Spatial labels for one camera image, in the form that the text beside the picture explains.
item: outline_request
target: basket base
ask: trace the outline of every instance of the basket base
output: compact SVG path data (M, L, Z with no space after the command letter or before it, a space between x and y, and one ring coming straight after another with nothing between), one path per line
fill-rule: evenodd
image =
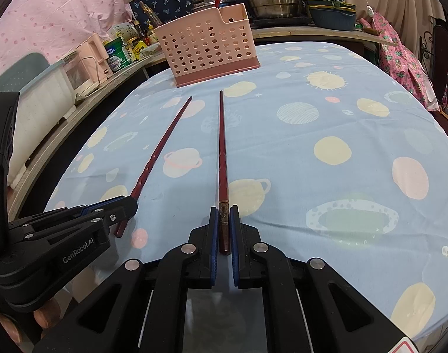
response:
M187 76L176 76L176 86L183 87L189 84L206 81L216 77L227 76L228 74L239 73L245 70L257 69L260 67L257 57L246 58L244 60L217 65L213 68L204 69L190 73Z

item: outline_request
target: pink container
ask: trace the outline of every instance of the pink container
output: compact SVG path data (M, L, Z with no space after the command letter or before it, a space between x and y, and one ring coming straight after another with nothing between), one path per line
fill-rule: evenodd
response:
M244 4L197 11L155 33L177 87L260 67Z

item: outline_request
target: blue tablecloth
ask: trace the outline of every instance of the blue tablecloth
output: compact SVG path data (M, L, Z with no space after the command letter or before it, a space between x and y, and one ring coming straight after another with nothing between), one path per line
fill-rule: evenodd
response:
M262 240L325 259L412 338L448 319L448 138L402 86L355 53L317 42L257 47L261 68L176 88L136 88L82 147L47 209L131 192L186 99L139 210L98 281L128 258L162 258L207 224L218 186L225 94L231 204ZM266 351L259 290L190 291L185 352Z

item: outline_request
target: white label with red border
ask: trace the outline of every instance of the white label with red border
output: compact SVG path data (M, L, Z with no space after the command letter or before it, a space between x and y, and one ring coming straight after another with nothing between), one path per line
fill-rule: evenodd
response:
M418 350L408 337L404 337L389 351L389 353L418 353Z

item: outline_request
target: pink curtain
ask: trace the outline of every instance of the pink curtain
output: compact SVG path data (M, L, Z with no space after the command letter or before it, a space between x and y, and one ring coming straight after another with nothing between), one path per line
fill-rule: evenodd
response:
M125 0L13 0L0 19L0 74L32 52L55 63L130 16Z

